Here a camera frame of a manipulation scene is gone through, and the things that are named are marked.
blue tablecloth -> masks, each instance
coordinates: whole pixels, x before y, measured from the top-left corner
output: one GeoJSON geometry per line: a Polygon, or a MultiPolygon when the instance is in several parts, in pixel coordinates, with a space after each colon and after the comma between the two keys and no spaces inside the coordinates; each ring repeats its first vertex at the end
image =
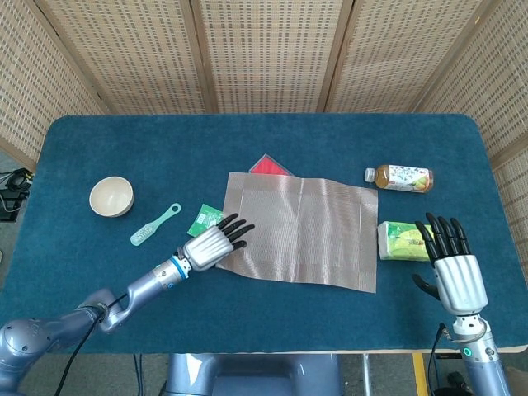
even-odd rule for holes
{"type": "MultiPolygon", "coordinates": [[[[188,240],[202,203],[222,208],[229,172],[264,153],[299,177],[353,186],[366,167],[429,167],[429,193],[379,191],[379,222],[465,226],[487,286],[500,347],[528,343],[528,294],[476,124],[463,115],[74,116],[49,129],[7,283],[0,319],[54,317],[102,287],[116,295],[188,240]],[[93,185],[127,178],[132,210],[107,219],[88,205],[93,185]],[[140,247],[129,238],[173,202],[181,213],[140,247]]],[[[440,303],[411,274],[423,262],[379,262],[377,294],[324,285],[253,280],[212,269],[167,292],[85,352],[331,351],[430,348],[440,303]]]]}

plastic bottle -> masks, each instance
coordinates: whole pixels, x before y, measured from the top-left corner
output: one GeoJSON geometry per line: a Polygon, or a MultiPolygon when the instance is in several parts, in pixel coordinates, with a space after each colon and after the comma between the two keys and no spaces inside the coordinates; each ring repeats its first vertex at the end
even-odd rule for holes
{"type": "Polygon", "coordinates": [[[412,192],[428,192],[434,184],[433,172],[423,167],[381,165],[365,170],[365,181],[379,188],[412,192]]]}

green packet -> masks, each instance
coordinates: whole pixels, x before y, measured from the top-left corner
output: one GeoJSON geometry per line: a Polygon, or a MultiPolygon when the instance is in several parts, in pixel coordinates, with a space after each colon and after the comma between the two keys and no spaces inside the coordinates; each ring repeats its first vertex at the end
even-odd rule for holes
{"type": "Polygon", "coordinates": [[[218,224],[223,217],[224,214],[221,210],[212,208],[208,205],[202,205],[200,213],[196,216],[195,222],[189,228],[187,233],[192,237],[200,235],[209,227],[218,224]]]}
{"type": "MultiPolygon", "coordinates": [[[[426,228],[432,235],[431,226],[426,228]]],[[[378,247],[381,260],[429,261],[422,235],[414,224],[384,221],[378,226],[378,247]]]]}

wicker screen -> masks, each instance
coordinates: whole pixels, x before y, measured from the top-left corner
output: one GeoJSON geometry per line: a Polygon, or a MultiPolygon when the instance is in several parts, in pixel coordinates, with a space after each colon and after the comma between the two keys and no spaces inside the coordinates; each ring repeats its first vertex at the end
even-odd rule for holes
{"type": "Polygon", "coordinates": [[[0,2],[0,37],[0,144],[33,169],[53,120],[103,110],[25,1],[0,2]]]}
{"type": "Polygon", "coordinates": [[[177,0],[40,2],[114,112],[205,111],[177,0]]]}
{"type": "Polygon", "coordinates": [[[417,109],[479,124],[528,280],[527,62],[528,3],[504,0],[417,109]]]}
{"type": "Polygon", "coordinates": [[[480,0],[356,0],[327,111],[409,111],[480,0]]]}
{"type": "Polygon", "coordinates": [[[201,0],[220,112],[315,111],[341,1],[201,0]]]}

floor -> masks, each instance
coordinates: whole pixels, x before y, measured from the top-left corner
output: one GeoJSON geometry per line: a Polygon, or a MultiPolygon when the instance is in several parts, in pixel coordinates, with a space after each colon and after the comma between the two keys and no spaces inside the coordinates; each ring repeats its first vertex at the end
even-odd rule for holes
{"type": "MultiPolygon", "coordinates": [[[[0,152],[0,172],[18,167],[20,166],[17,163],[0,152]]],[[[8,272],[25,208],[26,206],[23,205],[16,223],[0,223],[0,250],[3,252],[3,259],[0,262],[1,285],[3,285],[5,275],[8,272]]],[[[21,392],[29,396],[54,394],[68,358],[68,354],[44,356],[24,379],[21,392]]],[[[502,355],[502,359],[506,366],[514,366],[520,370],[528,371],[527,351],[515,355],[502,355]]],[[[158,396],[167,373],[167,355],[146,355],[144,356],[143,367],[144,394],[146,396],[158,396]]],[[[441,361],[439,363],[443,385],[446,385],[447,373],[453,370],[465,373],[460,360],[441,361]]],[[[342,356],[342,375],[345,396],[364,394],[361,355],[342,356]]],[[[374,396],[417,395],[413,358],[410,354],[370,355],[370,378],[374,396]]],[[[133,356],[80,354],[72,365],[61,394],[76,396],[136,395],[137,382],[133,356]]]]}

